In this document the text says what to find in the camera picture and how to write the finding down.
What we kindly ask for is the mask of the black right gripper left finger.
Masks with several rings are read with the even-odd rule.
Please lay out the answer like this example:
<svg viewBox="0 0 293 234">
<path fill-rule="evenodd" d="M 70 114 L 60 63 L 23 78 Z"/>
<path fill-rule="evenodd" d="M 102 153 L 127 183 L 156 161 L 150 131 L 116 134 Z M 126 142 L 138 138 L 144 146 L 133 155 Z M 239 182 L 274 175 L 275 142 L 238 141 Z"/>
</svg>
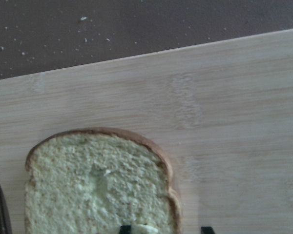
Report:
<svg viewBox="0 0 293 234">
<path fill-rule="evenodd" d="M 131 234 L 131 225 L 120 226 L 119 234 Z"/>
</svg>

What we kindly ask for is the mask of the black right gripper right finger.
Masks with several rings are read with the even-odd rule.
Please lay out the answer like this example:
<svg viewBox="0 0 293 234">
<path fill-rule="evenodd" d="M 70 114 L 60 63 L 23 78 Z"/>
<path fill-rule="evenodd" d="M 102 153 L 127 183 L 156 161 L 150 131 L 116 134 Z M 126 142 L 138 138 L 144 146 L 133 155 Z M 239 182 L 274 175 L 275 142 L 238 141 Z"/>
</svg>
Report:
<svg viewBox="0 0 293 234">
<path fill-rule="evenodd" d="M 211 226 L 202 226 L 200 231 L 201 234 L 214 234 L 214 229 Z"/>
</svg>

